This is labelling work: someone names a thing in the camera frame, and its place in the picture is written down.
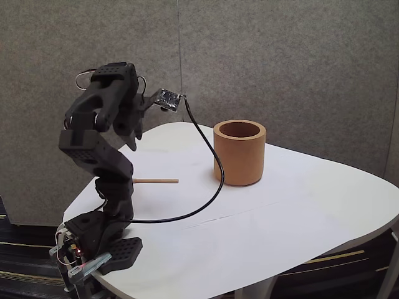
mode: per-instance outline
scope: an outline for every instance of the white table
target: white table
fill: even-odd
[[[201,128],[212,141],[213,130]],[[143,135],[136,153],[127,146],[120,151],[133,162],[135,178],[180,179],[136,184],[137,219],[186,214],[217,188],[212,155],[191,123],[159,126]],[[92,181],[65,211],[64,221],[101,202]],[[267,278],[309,259],[360,245],[398,215],[399,189],[383,179],[267,144],[257,184],[225,186],[212,205],[183,221],[130,225],[126,237],[143,240],[135,264],[95,276],[122,298],[205,299],[252,284],[249,293],[259,293],[254,289],[262,280],[270,285]]]

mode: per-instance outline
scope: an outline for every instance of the wooden stick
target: wooden stick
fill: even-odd
[[[133,179],[133,184],[141,183],[161,183],[161,184],[177,184],[179,179]]]

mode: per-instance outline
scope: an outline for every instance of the gray wall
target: gray wall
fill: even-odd
[[[57,140],[77,72],[113,61],[133,62],[148,93],[185,92],[204,125],[255,120],[271,144],[399,186],[397,0],[3,1],[0,26],[0,194],[13,223],[57,225],[89,181]],[[153,109],[145,126],[183,118]]]

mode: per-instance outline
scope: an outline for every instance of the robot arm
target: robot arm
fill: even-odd
[[[142,137],[142,118],[154,103],[176,111],[180,96],[166,90],[146,98],[137,94],[138,78],[133,64],[103,65],[90,79],[86,91],[65,114],[59,148],[76,165],[97,176],[96,190],[106,200],[103,212],[92,211],[65,223],[85,260],[105,252],[122,236],[133,219],[133,165],[101,136],[113,129],[133,151]]]

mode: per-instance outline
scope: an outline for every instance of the cardboard tube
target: cardboard tube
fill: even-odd
[[[246,186],[258,182],[263,174],[266,129],[250,120],[227,120],[213,128],[214,150],[224,169],[224,182]],[[214,175],[221,179],[214,159]]]

